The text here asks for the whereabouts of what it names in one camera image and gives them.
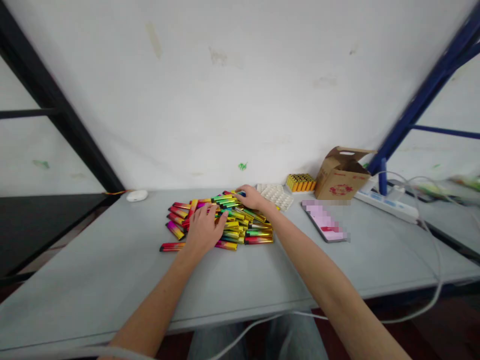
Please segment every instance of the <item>pink package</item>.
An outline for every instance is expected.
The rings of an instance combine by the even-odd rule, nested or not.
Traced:
[[[334,221],[330,212],[320,205],[319,200],[303,200],[301,207],[306,211],[318,232],[327,243],[349,241],[348,232],[339,226],[338,221]]]

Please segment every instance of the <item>finger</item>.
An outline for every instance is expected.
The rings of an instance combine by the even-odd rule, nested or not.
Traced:
[[[217,212],[218,207],[219,206],[217,204],[212,205],[210,208],[210,212],[208,213],[207,216],[210,217],[211,219],[215,218],[215,213]]]
[[[245,196],[240,195],[240,194],[233,194],[233,196],[234,196],[235,198],[237,198],[242,204],[244,203],[244,200],[245,200],[245,198],[246,198]]]
[[[200,213],[198,214],[199,218],[207,216],[207,211],[209,210],[208,205],[204,205],[200,208]]]
[[[218,220],[218,224],[215,226],[216,232],[223,233],[225,223],[227,222],[228,217],[229,217],[229,211],[225,210],[223,214],[220,216],[220,220]]]
[[[193,221],[194,221],[194,222],[196,222],[197,219],[199,218],[201,211],[202,211],[202,208],[199,208],[199,209],[195,210],[195,212],[193,213],[192,218],[193,218]]]
[[[247,191],[248,188],[251,188],[251,186],[248,185],[248,184],[245,184],[245,185],[240,186],[237,190],[235,190],[235,192],[238,193],[239,191],[242,191],[242,190]]]

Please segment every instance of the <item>cardboard box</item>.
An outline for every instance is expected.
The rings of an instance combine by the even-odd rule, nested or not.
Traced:
[[[375,150],[334,147],[321,164],[316,176],[315,197],[319,200],[350,200],[370,179],[359,160]]]

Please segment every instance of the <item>pants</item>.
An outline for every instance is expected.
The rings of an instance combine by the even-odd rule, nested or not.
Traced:
[[[328,360],[324,343],[312,317],[287,314],[269,322],[265,341],[266,360]],[[195,331],[188,360],[208,360],[225,349],[245,330],[243,323],[234,323]],[[222,358],[247,360],[248,351],[243,337]]]

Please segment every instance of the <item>red logo on box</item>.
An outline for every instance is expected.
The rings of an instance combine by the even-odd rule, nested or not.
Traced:
[[[337,195],[337,196],[342,196],[342,195],[348,194],[348,193],[352,192],[353,190],[354,189],[351,186],[348,186],[347,184],[339,184],[337,186],[332,186],[330,188],[330,192],[333,195]]]

